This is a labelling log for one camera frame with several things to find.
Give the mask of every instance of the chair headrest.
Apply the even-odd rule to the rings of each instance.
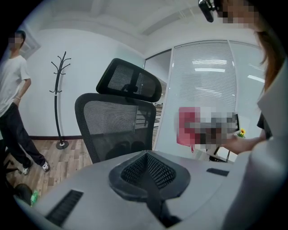
[[[100,94],[158,102],[162,87],[157,77],[146,70],[130,62],[115,58],[104,72],[96,91]]]

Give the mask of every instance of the coat rack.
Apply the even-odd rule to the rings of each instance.
[[[66,65],[65,67],[62,67],[62,66],[63,66],[63,64],[64,64],[64,62],[66,60],[70,60],[71,59],[71,58],[64,59],[65,55],[66,55],[66,52],[65,52],[63,58],[58,56],[60,58],[60,66],[59,66],[59,68],[57,68],[57,66],[53,62],[51,62],[57,69],[57,73],[54,73],[54,74],[57,74],[56,83],[55,83],[55,90],[54,91],[50,91],[49,90],[51,93],[55,93],[55,96],[54,96],[55,120],[56,120],[57,132],[58,132],[58,136],[59,136],[59,142],[56,144],[57,149],[65,149],[69,145],[69,143],[67,141],[64,141],[62,136],[61,136],[60,129],[59,129],[59,123],[58,123],[58,113],[57,113],[57,96],[58,96],[58,93],[62,92],[62,90],[58,91],[58,84],[59,84],[60,74],[61,75],[65,75],[65,74],[62,73],[62,70],[65,69],[70,64]]]

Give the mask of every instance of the red object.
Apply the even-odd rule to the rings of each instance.
[[[190,128],[191,123],[200,123],[200,107],[180,107],[176,141],[180,145],[191,147],[194,152],[193,146],[200,143],[200,132],[195,133],[195,128]]]

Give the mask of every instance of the man's hand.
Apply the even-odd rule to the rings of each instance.
[[[20,101],[21,101],[21,100],[20,100],[19,98],[15,98],[14,101],[13,101],[13,103],[14,103],[15,105],[17,105],[17,107],[19,107]]]

